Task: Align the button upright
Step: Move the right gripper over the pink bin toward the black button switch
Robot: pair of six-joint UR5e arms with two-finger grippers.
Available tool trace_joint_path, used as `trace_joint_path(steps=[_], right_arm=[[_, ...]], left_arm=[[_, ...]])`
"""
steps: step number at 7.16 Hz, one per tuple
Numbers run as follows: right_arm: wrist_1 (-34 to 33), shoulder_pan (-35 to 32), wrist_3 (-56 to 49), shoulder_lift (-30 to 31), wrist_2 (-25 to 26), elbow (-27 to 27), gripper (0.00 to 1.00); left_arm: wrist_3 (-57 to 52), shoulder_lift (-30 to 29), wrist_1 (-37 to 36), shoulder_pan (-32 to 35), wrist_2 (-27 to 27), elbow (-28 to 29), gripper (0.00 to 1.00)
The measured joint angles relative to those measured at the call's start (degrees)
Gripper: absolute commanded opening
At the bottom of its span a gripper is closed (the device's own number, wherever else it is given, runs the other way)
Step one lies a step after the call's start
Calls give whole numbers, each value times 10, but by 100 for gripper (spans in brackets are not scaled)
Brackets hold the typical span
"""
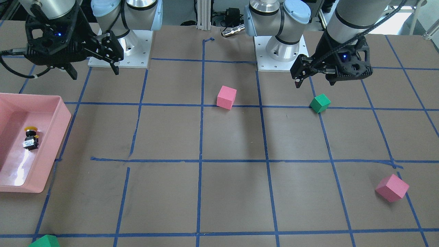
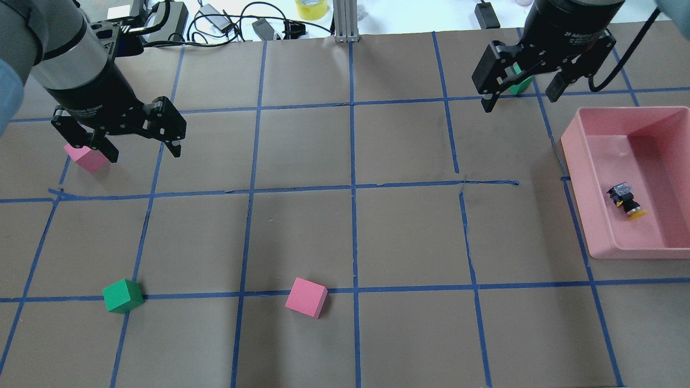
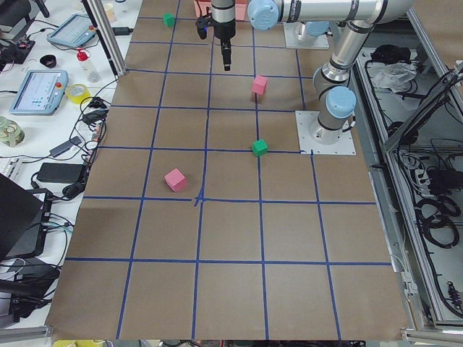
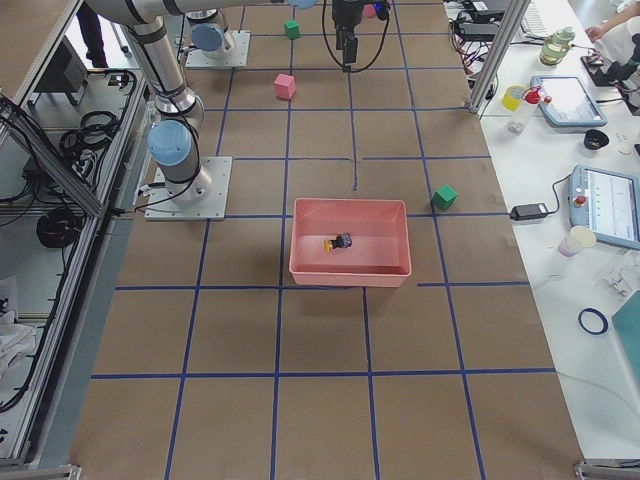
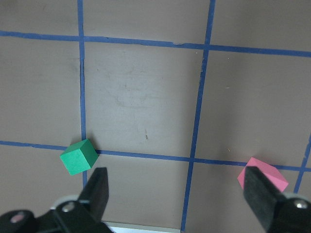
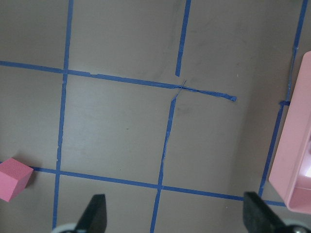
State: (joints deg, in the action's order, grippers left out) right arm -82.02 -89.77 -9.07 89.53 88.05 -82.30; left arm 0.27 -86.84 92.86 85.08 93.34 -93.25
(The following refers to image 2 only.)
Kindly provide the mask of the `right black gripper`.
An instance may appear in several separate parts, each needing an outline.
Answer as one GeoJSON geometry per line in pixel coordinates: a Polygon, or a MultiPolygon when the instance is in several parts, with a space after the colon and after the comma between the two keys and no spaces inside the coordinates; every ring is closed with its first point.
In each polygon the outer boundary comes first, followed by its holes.
{"type": "Polygon", "coordinates": [[[554,74],[546,89],[551,103],[580,78],[593,77],[616,44],[607,27],[622,6],[621,1],[535,1],[517,44],[490,42],[474,69],[472,81],[485,113],[529,76],[554,74]],[[522,73],[512,73],[515,63],[522,73]]]}

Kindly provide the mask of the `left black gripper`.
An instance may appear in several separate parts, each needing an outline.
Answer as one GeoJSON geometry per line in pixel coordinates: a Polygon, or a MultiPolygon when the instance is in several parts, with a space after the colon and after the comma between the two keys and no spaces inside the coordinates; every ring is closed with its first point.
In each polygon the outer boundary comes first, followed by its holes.
{"type": "Polygon", "coordinates": [[[58,103],[51,123],[73,147],[101,152],[115,164],[119,150],[108,135],[136,134],[164,142],[175,158],[182,155],[185,118],[167,96],[143,103],[118,68],[105,68],[83,86],[52,89],[51,95],[58,103]]]}

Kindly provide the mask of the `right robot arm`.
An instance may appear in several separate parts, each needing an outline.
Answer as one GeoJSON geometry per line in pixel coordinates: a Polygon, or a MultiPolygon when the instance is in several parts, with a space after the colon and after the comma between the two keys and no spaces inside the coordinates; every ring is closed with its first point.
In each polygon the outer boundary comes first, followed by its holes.
{"type": "Polygon", "coordinates": [[[604,90],[623,71],[652,25],[664,16],[688,38],[688,1],[534,1],[525,15],[522,34],[515,44],[494,40],[481,54],[471,80],[486,113],[500,96],[529,77],[552,74],[546,96],[557,102],[572,85],[586,79],[588,90],[604,90]],[[641,9],[649,11],[641,17],[641,9]],[[618,63],[603,79],[597,73],[617,46],[611,25],[639,20],[618,63]]]}

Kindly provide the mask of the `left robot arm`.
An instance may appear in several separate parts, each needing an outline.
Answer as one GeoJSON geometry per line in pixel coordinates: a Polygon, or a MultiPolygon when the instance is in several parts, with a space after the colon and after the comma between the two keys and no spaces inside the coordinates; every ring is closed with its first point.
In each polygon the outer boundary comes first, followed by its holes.
{"type": "Polygon", "coordinates": [[[167,96],[145,104],[116,65],[122,32],[91,23],[77,1],[2,1],[2,129],[33,77],[57,102],[52,126],[71,147],[117,162],[110,136],[138,135],[182,154],[187,121],[167,96]]]}

